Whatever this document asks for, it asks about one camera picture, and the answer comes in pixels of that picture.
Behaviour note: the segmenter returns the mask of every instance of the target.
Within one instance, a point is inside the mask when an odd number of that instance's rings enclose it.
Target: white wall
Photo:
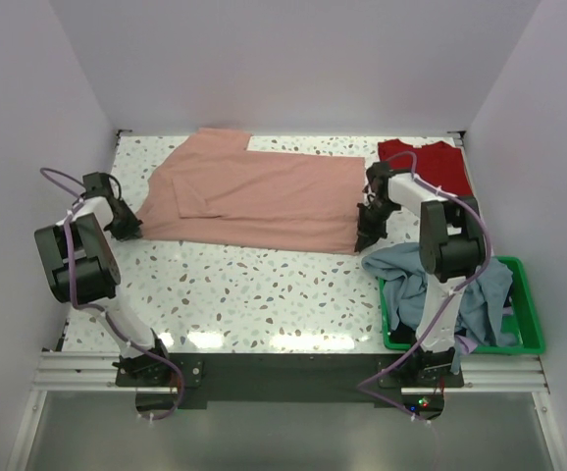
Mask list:
[[[53,301],[33,231],[70,198],[37,173],[80,175],[110,161],[109,122],[47,0],[0,0],[0,470],[18,431],[42,346],[65,313]]]
[[[495,248],[528,269],[567,441],[567,0],[542,1],[467,137]]]
[[[539,0],[52,0],[112,123],[440,133],[475,118]]]

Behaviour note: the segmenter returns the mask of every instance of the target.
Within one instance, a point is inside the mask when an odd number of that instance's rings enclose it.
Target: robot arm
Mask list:
[[[370,193],[367,203],[358,205],[356,251],[386,237],[387,218],[402,206],[421,220],[420,256],[428,273],[428,289],[416,340],[424,336],[453,294],[421,343],[422,352],[414,358],[419,364],[411,368],[417,374],[442,376],[453,359],[454,329],[465,288],[456,289],[485,260],[482,230],[462,206],[419,185],[409,170],[393,170],[387,162],[379,162],[367,170],[367,179]],[[474,197],[459,199],[478,212]]]
[[[168,352],[155,333],[124,302],[119,286],[120,270],[105,237],[105,231],[109,231],[119,240],[139,238],[141,221],[137,220],[121,195],[114,195],[110,178],[101,173],[83,177],[85,192],[73,208],[70,229],[75,246],[77,299],[70,299],[65,220],[37,230],[35,241],[48,285],[57,300],[84,308],[87,303],[104,299],[113,327],[105,316],[97,319],[120,348],[120,362],[116,366],[133,377],[159,380],[160,374],[167,369],[160,368],[158,362],[135,349],[131,343],[164,358],[168,357]]]

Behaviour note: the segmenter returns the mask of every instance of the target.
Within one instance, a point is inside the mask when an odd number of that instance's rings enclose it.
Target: pink shirt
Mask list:
[[[247,151],[250,134],[201,129],[159,166],[144,238],[353,253],[364,159]]]

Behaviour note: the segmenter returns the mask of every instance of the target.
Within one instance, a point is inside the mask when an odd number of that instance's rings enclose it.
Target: glass panel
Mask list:
[[[129,392],[53,392],[29,470],[550,470],[530,394],[450,395],[422,423],[370,404],[210,403],[150,426]]]

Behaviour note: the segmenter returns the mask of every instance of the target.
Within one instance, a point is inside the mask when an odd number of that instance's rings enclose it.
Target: light blue cloth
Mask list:
[[[421,265],[419,244],[408,242],[382,248],[362,259],[362,267],[384,279],[384,297],[390,307],[390,327],[399,322],[413,330],[421,323],[428,274]],[[496,259],[465,289],[456,332],[466,329],[467,339],[480,345],[510,346],[513,334],[501,331],[503,304],[512,285],[512,272]]]

